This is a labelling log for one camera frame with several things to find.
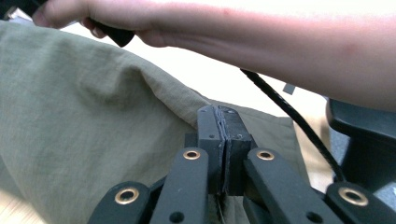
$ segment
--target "green cloth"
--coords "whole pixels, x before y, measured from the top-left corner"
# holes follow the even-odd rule
[[[84,37],[0,22],[0,44],[3,169],[48,223],[86,223],[112,186],[154,183],[194,131],[197,109],[226,105]],[[290,119],[227,106],[260,147],[277,150],[307,179]],[[227,223],[246,222],[240,199],[227,202]]]

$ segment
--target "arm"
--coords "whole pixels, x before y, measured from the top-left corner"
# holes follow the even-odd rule
[[[49,0],[42,11],[46,25],[90,16],[136,30],[154,47],[193,50],[335,99],[396,111],[396,4],[106,2]]]

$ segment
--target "black handle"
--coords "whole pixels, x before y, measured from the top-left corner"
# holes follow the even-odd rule
[[[134,32],[129,30],[121,30],[113,27],[103,25],[98,21],[91,20],[92,23],[101,29],[108,37],[110,37],[118,46],[121,48],[125,47],[132,38],[134,38]]]

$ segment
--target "forearm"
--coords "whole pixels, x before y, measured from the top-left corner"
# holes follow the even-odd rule
[[[396,110],[396,19],[384,15],[389,7],[368,7],[369,14],[302,2],[299,8],[225,4],[167,5],[168,20],[158,23],[165,44],[336,99]]]

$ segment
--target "black cord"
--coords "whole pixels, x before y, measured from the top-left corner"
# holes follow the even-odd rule
[[[334,159],[330,151],[324,146],[323,142],[317,136],[317,134],[312,130],[306,120],[291,106],[282,96],[279,95],[270,85],[268,85],[258,74],[250,72],[244,69],[241,71],[247,75],[247,77],[262,90],[271,100],[273,100],[283,111],[285,111],[304,131],[308,139],[317,147],[320,154],[330,164],[332,170],[334,171],[335,178],[334,181],[346,181],[346,178],[338,165],[337,161]]]

